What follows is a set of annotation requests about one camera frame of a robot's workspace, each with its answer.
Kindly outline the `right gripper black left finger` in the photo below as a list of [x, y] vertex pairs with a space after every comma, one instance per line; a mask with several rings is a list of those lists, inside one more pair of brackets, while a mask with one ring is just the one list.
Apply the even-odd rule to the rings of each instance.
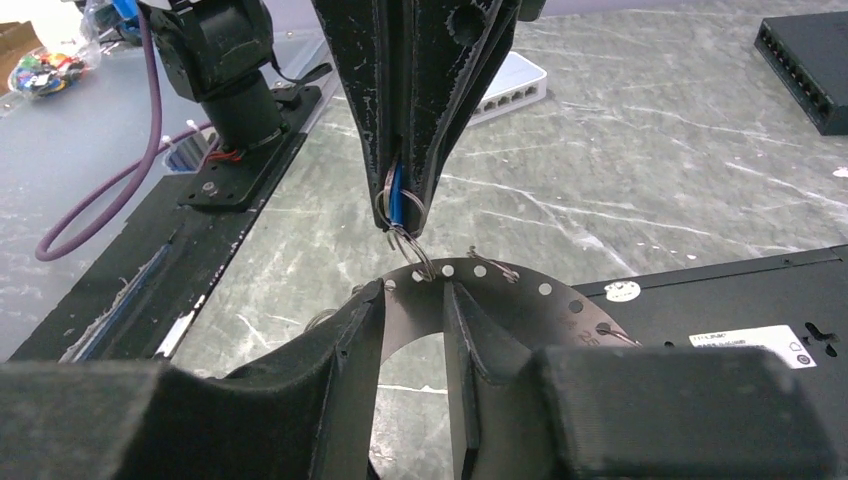
[[221, 378], [159, 367], [119, 479], [364, 479], [386, 319], [374, 280]]

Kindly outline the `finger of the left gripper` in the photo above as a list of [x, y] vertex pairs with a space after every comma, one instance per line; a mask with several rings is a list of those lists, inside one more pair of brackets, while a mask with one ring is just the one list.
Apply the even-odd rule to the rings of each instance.
[[438, 177], [514, 32], [518, 1], [415, 1], [409, 74], [408, 145], [404, 147], [404, 227], [423, 232]]
[[404, 1], [314, 1], [312, 3], [358, 129], [371, 211], [386, 229], [385, 183], [403, 135], [397, 132], [393, 72], [404, 44]]

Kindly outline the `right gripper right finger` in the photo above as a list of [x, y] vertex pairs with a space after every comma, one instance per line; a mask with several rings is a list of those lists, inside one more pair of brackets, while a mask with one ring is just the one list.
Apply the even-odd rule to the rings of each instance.
[[561, 479], [536, 349], [444, 288], [443, 327], [453, 474], [457, 479]]

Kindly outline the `large grey key ring disc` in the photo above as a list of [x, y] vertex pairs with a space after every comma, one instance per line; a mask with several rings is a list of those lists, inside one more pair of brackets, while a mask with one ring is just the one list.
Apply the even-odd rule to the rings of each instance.
[[382, 274], [386, 286], [386, 323], [381, 360], [406, 345], [443, 331], [444, 288], [470, 296], [482, 312], [530, 349], [543, 345], [639, 347], [599, 305], [575, 288], [538, 271], [504, 262], [517, 282], [484, 260], [436, 259], [437, 276], [425, 281], [420, 264]]

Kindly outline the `blue key tag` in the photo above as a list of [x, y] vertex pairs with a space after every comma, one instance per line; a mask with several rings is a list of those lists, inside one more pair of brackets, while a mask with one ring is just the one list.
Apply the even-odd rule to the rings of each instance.
[[396, 163], [389, 188], [388, 218], [393, 226], [403, 225], [402, 165]]

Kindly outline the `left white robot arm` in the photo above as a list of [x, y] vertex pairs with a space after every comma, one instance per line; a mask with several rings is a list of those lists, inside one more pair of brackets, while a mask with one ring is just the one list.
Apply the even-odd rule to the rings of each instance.
[[[268, 86], [277, 62], [261, 1], [143, 1], [176, 93], [199, 104], [222, 160], [181, 204], [245, 211], [273, 177], [318, 100], [314, 77]], [[317, 1], [313, 5], [349, 102], [378, 228], [422, 233], [443, 167], [510, 52], [518, 1]]]

